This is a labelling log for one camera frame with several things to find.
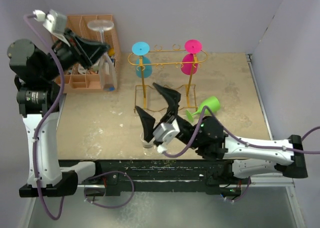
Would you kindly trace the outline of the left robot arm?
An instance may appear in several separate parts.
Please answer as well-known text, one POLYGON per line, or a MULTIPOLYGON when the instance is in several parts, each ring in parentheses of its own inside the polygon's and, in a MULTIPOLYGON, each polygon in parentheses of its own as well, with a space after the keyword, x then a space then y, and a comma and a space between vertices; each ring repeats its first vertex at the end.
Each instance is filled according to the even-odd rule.
POLYGON ((28 140, 29 172, 26 184, 19 189, 20 197, 70 196, 82 181, 98 184, 103 179, 102 170, 93 161, 60 167, 57 124, 64 89, 55 78, 75 64, 90 68, 109 49, 107 43, 82 38, 70 29, 64 31, 63 40, 56 41, 49 53, 29 39, 18 39, 8 47, 19 114, 28 140))

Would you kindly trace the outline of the pink plastic wine glass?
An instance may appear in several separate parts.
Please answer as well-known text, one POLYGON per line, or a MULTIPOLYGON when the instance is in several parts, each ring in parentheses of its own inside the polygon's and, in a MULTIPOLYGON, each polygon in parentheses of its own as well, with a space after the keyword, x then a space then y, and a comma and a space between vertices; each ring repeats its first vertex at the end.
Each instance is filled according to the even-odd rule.
POLYGON ((184 44, 184 48, 188 54, 182 59, 183 65, 180 69, 185 75, 190 75, 191 72, 195 74, 198 69, 198 64, 196 63, 194 65, 194 54, 202 50, 202 43, 196 39, 190 39, 184 44))

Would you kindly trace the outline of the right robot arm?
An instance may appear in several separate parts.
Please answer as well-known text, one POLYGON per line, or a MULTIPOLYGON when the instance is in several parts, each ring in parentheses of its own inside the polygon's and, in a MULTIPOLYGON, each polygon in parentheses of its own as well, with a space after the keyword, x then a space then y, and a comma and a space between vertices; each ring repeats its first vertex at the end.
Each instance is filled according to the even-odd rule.
POLYGON ((159 154, 178 158, 189 149, 207 161, 232 160, 222 171, 228 184, 254 175, 281 173, 284 177, 308 177, 302 138, 291 135, 282 140, 250 139, 232 134, 215 116, 208 105, 201 109, 197 124, 179 116, 181 94, 154 83, 167 103, 166 113, 156 122, 143 108, 135 106, 142 128, 143 141, 151 143, 159 154))

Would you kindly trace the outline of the blue plastic wine glass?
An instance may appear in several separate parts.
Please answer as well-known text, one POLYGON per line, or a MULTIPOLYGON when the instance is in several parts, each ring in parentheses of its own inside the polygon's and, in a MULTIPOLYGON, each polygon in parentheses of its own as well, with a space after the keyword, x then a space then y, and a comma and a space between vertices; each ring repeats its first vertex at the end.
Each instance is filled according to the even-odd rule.
POLYGON ((146 57, 146 54, 150 51, 150 46, 144 41, 139 41, 136 42, 131 49, 134 55, 141 57, 136 60, 136 75, 139 78, 142 78, 143 73, 144 78, 150 77, 153 68, 151 66, 151 61, 146 57))

